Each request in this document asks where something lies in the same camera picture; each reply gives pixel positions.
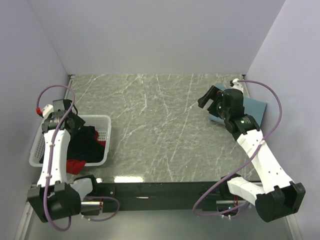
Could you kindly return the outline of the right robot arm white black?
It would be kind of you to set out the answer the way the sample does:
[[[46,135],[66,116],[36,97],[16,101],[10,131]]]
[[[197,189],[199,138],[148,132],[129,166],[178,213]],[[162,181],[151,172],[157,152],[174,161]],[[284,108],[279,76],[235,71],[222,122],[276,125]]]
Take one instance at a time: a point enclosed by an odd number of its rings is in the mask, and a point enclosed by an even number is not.
[[[297,213],[306,189],[283,170],[268,147],[259,124],[245,113],[243,87],[234,83],[231,88],[221,90],[213,85],[198,99],[198,106],[203,108],[208,101],[212,101],[208,112],[224,121],[227,131],[249,157],[248,162],[254,166],[261,185],[245,180],[235,170],[208,189],[194,206],[218,190],[226,200],[237,196],[254,205],[266,223]]]

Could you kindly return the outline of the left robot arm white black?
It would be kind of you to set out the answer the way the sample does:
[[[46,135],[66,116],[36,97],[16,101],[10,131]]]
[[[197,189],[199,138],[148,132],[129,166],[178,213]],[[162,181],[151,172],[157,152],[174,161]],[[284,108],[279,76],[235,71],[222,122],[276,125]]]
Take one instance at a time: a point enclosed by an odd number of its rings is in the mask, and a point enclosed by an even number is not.
[[[36,186],[27,193],[28,202],[43,223],[78,215],[85,198],[94,201],[100,195],[92,175],[68,183],[68,146],[85,122],[72,112],[71,100],[55,100],[52,105],[52,112],[41,126],[44,137],[41,174]]]

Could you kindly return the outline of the black t shirt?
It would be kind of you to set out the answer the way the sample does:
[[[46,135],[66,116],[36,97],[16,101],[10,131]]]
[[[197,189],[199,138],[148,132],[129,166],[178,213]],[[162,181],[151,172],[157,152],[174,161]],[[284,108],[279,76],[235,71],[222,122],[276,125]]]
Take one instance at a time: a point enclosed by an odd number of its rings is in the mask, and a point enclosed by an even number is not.
[[[98,142],[98,132],[94,126],[83,126],[71,137],[67,130],[50,130],[44,134],[45,153],[43,161],[51,157],[52,163],[67,160],[99,163],[103,160],[105,147]]]

